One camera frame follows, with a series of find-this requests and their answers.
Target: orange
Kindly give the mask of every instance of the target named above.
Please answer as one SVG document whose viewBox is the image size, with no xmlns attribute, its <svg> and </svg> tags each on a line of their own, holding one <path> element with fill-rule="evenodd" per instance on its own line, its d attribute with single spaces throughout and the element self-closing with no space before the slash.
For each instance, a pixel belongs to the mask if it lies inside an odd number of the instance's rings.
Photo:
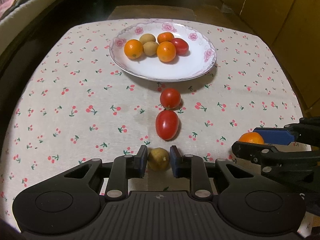
<svg viewBox="0 0 320 240">
<path fill-rule="evenodd" d="M 169 62 L 176 56 L 176 47 L 169 41 L 160 43 L 157 49 L 157 56 L 163 62 Z"/>
<path fill-rule="evenodd" d="M 260 134 L 257 132 L 247 132 L 238 140 L 239 142 L 249 142 L 249 143 L 257 143 L 257 144 L 264 144 L 264 140 Z"/>
<path fill-rule="evenodd" d="M 157 41 L 160 44 L 164 41 L 172 41 L 173 38 L 174 36 L 172 33 L 160 33 L 157 37 Z"/>
<path fill-rule="evenodd" d="M 124 54 L 130 59 L 136 59 L 141 56 L 143 45 L 138 40 L 129 40 L 124 46 Z"/>
</svg>

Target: tablecloth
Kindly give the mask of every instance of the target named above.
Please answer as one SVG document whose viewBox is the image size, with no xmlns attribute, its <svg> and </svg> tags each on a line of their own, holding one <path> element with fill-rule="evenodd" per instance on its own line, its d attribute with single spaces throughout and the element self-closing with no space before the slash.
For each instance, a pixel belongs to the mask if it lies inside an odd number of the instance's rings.
<svg viewBox="0 0 320 240">
<path fill-rule="evenodd" d="M 123 28 L 145 21 L 152 20 L 75 26 L 35 70 L 12 115 L 1 154 L 0 215 L 11 225 L 16 227 L 12 202 L 19 192 L 88 159 L 111 162 L 136 154 L 140 145 L 167 150 L 176 145 L 182 154 L 199 155 L 205 162 L 227 158 L 244 163 L 231 152 L 243 133 L 283 127 L 302 117 L 268 46 L 257 36 L 231 29 L 175 20 L 206 35 L 217 49 L 214 68 L 200 78 L 159 83 L 125 73 L 109 55 L 110 41 Z M 183 101 L 176 110 L 179 134 L 168 142 L 155 131 L 156 116 L 163 110 L 160 93 L 167 87 L 178 89 Z M 281 148 L 309 149 L 299 143 Z M 188 180 L 174 179 L 170 170 L 147 170 L 144 179 L 129 180 L 130 190 L 188 188 Z"/>
</svg>

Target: pink flower pattern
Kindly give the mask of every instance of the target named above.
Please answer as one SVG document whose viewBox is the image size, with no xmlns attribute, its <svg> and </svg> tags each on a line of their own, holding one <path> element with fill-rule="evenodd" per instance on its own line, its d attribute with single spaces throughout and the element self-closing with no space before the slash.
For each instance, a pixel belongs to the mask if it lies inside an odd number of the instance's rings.
<svg viewBox="0 0 320 240">
<path fill-rule="evenodd" d="M 207 51 L 204 52 L 204 62 L 207 62 L 211 56 L 213 55 L 213 50 L 208 49 Z"/>
<path fill-rule="evenodd" d="M 140 34 L 143 34 L 143 28 L 141 27 L 137 27 L 134 32 L 137 34 L 137 35 L 140 35 Z"/>
<path fill-rule="evenodd" d="M 190 33 L 189 39 L 192 41 L 195 41 L 196 39 L 198 39 L 198 35 L 196 33 Z"/>
<path fill-rule="evenodd" d="M 116 44 L 117 47 L 122 48 L 125 45 L 126 42 L 127 42 L 126 39 L 115 38 L 115 44 Z"/>
<path fill-rule="evenodd" d="M 166 32 L 177 32 L 177 30 L 174 28 L 172 23 L 163 23 L 162 24 L 162 30 Z"/>
</svg>

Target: round pad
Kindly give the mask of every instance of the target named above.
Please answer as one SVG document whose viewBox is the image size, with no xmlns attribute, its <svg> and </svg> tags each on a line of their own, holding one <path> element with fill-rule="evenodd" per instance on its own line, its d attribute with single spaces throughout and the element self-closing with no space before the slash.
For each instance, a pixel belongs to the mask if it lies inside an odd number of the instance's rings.
<svg viewBox="0 0 320 240">
<path fill-rule="evenodd" d="M 245 197 L 247 205 L 257 211 L 271 212 L 282 206 L 283 200 L 276 193 L 270 191 L 254 191 Z"/>
<path fill-rule="evenodd" d="M 72 196 L 66 192 L 49 191 L 37 197 L 36 206 L 45 212 L 59 212 L 70 207 L 72 201 Z"/>
</svg>

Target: cherry tomato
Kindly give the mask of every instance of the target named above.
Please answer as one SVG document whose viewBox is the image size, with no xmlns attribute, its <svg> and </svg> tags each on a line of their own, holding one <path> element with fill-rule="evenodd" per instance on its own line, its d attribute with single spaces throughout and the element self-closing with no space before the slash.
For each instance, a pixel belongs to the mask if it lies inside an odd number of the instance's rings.
<svg viewBox="0 0 320 240">
<path fill-rule="evenodd" d="M 172 139 L 177 133 L 179 118 L 174 111 L 163 110 L 156 118 L 156 132 L 163 140 Z"/>
<path fill-rule="evenodd" d="M 170 42 L 176 47 L 177 54 L 184 55 L 189 50 L 188 43 L 183 39 L 174 38 Z"/>
<path fill-rule="evenodd" d="M 160 103 L 166 109 L 176 108 L 181 101 L 181 95 L 174 88 L 166 88 L 160 95 Z"/>
</svg>

